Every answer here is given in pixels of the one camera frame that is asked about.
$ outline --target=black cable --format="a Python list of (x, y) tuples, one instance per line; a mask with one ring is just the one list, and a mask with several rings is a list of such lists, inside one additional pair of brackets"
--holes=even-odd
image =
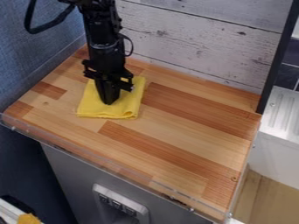
[(68, 14), (70, 14), (73, 9), (75, 8), (75, 5), (72, 3), (70, 4), (64, 11), (62, 11), (55, 19), (53, 19), (52, 21), (39, 25), (37, 27), (31, 28), (31, 21), (32, 21), (32, 17), (33, 17), (33, 12), (35, 9), (35, 4), (36, 4), (37, 0), (31, 0), (28, 8), (27, 8), (27, 12), (26, 12), (26, 16), (24, 19), (24, 28), (30, 33), (30, 34), (36, 34), (39, 32), (43, 32), (55, 25), (58, 25), (60, 23), (62, 23)]

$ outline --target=gray fabric wall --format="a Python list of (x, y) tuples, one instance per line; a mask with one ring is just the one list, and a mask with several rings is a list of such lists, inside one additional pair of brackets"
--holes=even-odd
[[(78, 11), (37, 35), (24, 30), (29, 0), (0, 1), (0, 112), (84, 43)], [(38, 0), (36, 24), (66, 6)], [(0, 196), (9, 194), (34, 208), (47, 224), (75, 223), (64, 194), (38, 143), (0, 126)]]

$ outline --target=white wood wall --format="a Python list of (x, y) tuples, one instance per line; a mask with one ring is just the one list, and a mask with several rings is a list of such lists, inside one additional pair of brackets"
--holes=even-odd
[(296, 23), (295, 29), (293, 31), (292, 37), (295, 38), (295, 39), (299, 39), (299, 19), (297, 20), (297, 23)]
[(120, 0), (133, 57), (260, 93), (292, 0)]

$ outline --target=light gray panel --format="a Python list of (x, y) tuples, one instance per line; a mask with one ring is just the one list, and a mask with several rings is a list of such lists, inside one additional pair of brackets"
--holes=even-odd
[(94, 183), (149, 209), (150, 224), (211, 224), (210, 221), (165, 199), (121, 180), (60, 150), (42, 145), (80, 224), (112, 224), (110, 211), (99, 211), (92, 192)]
[(129, 0), (129, 2), (282, 32), (292, 0)]
[(208, 80), (263, 88), (280, 34), (136, 3), (118, 6), (135, 53)]

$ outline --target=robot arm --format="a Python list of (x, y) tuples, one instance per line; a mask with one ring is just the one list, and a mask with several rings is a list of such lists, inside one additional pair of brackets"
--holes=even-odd
[[(59, 0), (70, 4), (53, 21), (31, 28), (31, 19), (37, 0), (31, 0), (24, 27), (29, 33), (38, 33), (47, 30), (61, 22), (75, 6), (83, 15), (89, 59), (83, 60), (84, 74), (94, 79), (101, 100), (110, 105), (116, 101), (121, 90), (131, 91), (133, 74), (125, 65), (125, 57), (133, 52), (132, 41), (120, 34), (121, 19), (118, 16), (114, 0)], [(131, 43), (131, 51), (125, 54), (124, 39)]]

